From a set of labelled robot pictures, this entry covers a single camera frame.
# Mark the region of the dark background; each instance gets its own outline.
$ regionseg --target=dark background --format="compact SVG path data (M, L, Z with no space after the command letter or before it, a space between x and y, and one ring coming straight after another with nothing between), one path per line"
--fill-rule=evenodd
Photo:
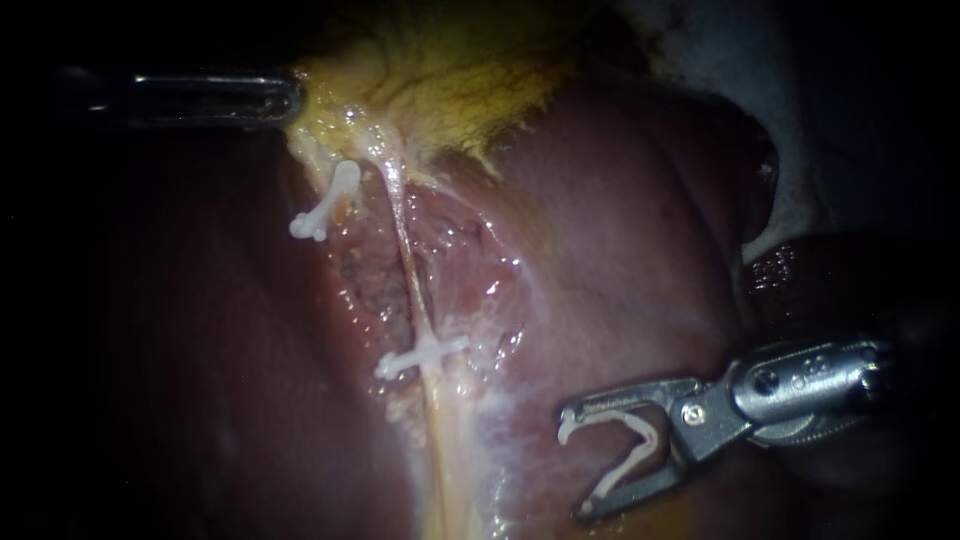
M954 249L952 19L931 4L783 6L823 147L820 191L831 219L844 229L929 228L946 239L945 251ZM272 65L294 56L316 9L184 0L50 7L23 21L32 38L8 53L41 71L61 62ZM36 110L42 117L43 99ZM35 119L25 131L12 127L27 144L8 163L3 197L4 446L14 501L14 533L5 536L144 538L154 525L144 522L150 501L113 451L92 331L99 241L122 204L120 171L135 159L133 143L65 136ZM935 480L931 489L954 491L948 479ZM922 500L904 511L916 518L915 532L936 530L931 520L950 517L949 498Z

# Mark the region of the surgical clip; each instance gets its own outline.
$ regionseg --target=surgical clip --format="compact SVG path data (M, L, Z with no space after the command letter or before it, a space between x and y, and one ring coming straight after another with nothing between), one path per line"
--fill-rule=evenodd
M565 445L585 426L620 421L643 437L626 459L608 471L575 509L593 522L615 516L682 485L730 444L791 446L819 440L866 419L885 392L892 345L865 334L778 343L732 361L714 383L694 377L626 386L574 399L561 406L557 438ZM669 418L661 437L633 414L656 406ZM670 457L656 472L623 479L661 440Z

